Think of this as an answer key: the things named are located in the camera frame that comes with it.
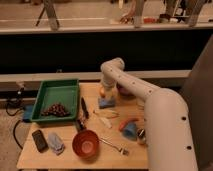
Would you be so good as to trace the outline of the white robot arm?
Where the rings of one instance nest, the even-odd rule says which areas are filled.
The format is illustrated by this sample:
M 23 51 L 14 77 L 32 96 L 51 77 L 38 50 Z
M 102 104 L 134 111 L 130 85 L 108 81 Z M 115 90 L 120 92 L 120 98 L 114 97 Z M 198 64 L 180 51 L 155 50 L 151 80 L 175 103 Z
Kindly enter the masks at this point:
M 125 73 L 124 67 L 121 58 L 102 63 L 101 84 L 111 90 L 118 83 L 144 102 L 149 171 L 198 171 L 185 100 L 174 90 Z

